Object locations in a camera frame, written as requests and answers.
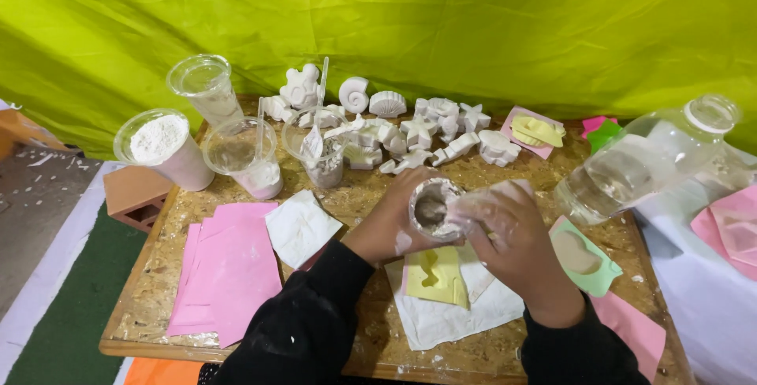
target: dirty hand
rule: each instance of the dirty hand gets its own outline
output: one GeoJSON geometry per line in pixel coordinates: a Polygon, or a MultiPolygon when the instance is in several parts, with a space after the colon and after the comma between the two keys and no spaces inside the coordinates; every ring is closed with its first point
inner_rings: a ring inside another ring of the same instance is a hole
{"type": "Polygon", "coordinates": [[[581,321],[584,299],[557,260],[526,180],[467,193],[450,205],[448,215],[468,222],[466,236],[478,259],[523,298],[536,322],[569,327],[581,321]],[[487,236],[482,225],[493,233],[487,236]]]}
{"type": "Polygon", "coordinates": [[[433,177],[444,175],[425,166],[402,171],[371,213],[346,235],[344,244],[371,264],[440,246],[423,237],[411,225],[407,210],[412,191],[433,177]]]}

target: black sweater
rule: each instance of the black sweater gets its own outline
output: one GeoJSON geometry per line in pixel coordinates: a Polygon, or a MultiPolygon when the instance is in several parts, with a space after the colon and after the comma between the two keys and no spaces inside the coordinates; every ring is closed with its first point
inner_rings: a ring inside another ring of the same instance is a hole
{"type": "MultiPolygon", "coordinates": [[[[213,385],[334,382],[350,357],[355,304],[373,272],[341,242],[329,242],[310,271],[292,274],[260,306],[213,385]]],[[[528,382],[648,384],[634,353],[584,299],[584,319],[566,329],[544,327],[525,309],[522,363],[528,382]]]]}

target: gray floor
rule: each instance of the gray floor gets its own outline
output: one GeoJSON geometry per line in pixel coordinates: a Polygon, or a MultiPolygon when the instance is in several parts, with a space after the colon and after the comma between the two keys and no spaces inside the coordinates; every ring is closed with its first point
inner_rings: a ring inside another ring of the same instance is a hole
{"type": "Polygon", "coordinates": [[[22,147],[15,155],[0,160],[0,318],[13,304],[100,165],[96,159],[40,147],[22,147]],[[29,166],[50,153],[58,157],[40,166],[29,166]]]}

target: plastic cup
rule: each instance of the plastic cup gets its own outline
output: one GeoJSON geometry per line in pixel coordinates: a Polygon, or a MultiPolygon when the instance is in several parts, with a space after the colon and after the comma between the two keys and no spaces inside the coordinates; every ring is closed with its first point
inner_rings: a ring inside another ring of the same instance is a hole
{"type": "Polygon", "coordinates": [[[202,152],[189,132],[186,116],[174,109],[152,109],[129,119],[116,133],[113,151],[121,162],[134,166],[146,166],[155,169],[177,186],[188,191],[199,191],[209,186],[216,176],[202,159],[202,152]],[[176,115],[186,123],[186,136],[160,156],[137,160],[132,154],[132,137],[149,121],[166,115],[176,115]]]}
{"type": "Polygon", "coordinates": [[[176,95],[186,97],[212,127],[244,114],[236,99],[232,66],[222,56],[200,54],[179,61],[166,76],[166,85],[176,95]]]}
{"type": "Polygon", "coordinates": [[[279,161],[276,160],[276,132],[263,121],[263,155],[255,160],[257,118],[225,121],[203,141],[205,163],[215,172],[229,175],[255,199],[276,197],[282,190],[279,161]]]}
{"type": "MultiPolygon", "coordinates": [[[[290,155],[299,159],[305,171],[310,177],[310,181],[316,187],[331,188],[335,187],[341,181],[344,172],[345,160],[342,152],[345,151],[347,139],[345,135],[336,138],[324,139],[323,154],[314,158],[301,154],[302,141],[305,136],[313,129],[313,120],[316,107],[309,107],[298,111],[297,115],[292,116],[284,124],[282,129],[282,142],[284,149],[290,155]]],[[[347,118],[332,110],[323,109],[321,119],[321,137],[327,130],[338,128],[339,125],[347,123],[347,118]]]]}

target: particle board tabletop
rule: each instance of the particle board tabletop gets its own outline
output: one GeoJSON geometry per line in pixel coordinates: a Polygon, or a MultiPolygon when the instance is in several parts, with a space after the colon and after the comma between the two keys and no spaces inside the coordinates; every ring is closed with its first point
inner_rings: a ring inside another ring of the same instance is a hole
{"type": "MultiPolygon", "coordinates": [[[[248,115],[257,111],[257,101],[253,100],[257,97],[239,96],[248,115]]],[[[400,117],[395,122],[399,120],[408,119],[400,117]]],[[[490,129],[499,129],[503,120],[494,118],[490,129]]],[[[272,125],[280,139],[282,123],[272,121],[272,125]]],[[[506,179],[528,179],[544,222],[551,226],[559,217],[551,190],[590,152],[589,144],[580,137],[579,122],[569,121],[565,128],[568,131],[565,146],[555,149],[548,160],[524,149],[515,162],[498,167],[488,165],[473,149],[467,156],[443,164],[440,170],[468,190],[506,179]]],[[[206,129],[203,124],[197,141],[206,129]]],[[[431,150],[440,145],[435,138],[431,150]]],[[[284,202],[302,189],[322,195],[323,208],[344,224],[336,237],[344,236],[368,215],[393,179],[378,168],[372,171],[346,168],[336,188],[322,190],[310,183],[299,161],[289,156],[281,144],[276,155],[285,180],[276,201],[284,202]]],[[[174,187],[110,316],[100,340],[100,351],[107,355],[223,361],[236,345],[219,348],[215,333],[167,337],[166,328],[181,272],[188,225],[212,216],[218,205],[253,201],[231,177],[223,175],[216,175],[209,187],[196,193],[174,187]]],[[[695,383],[633,216],[627,212],[604,224],[579,228],[623,269],[610,290],[667,330],[666,348],[654,383],[695,383]],[[632,281],[633,276],[641,276],[643,281],[632,281]]],[[[289,277],[289,266],[279,262],[279,268],[284,279],[289,277]]],[[[344,374],[430,383],[526,382],[521,363],[516,359],[516,349],[526,335],[522,318],[456,342],[441,343],[432,350],[411,351],[383,269],[377,270],[365,286],[357,313],[357,333],[344,374]]]]}

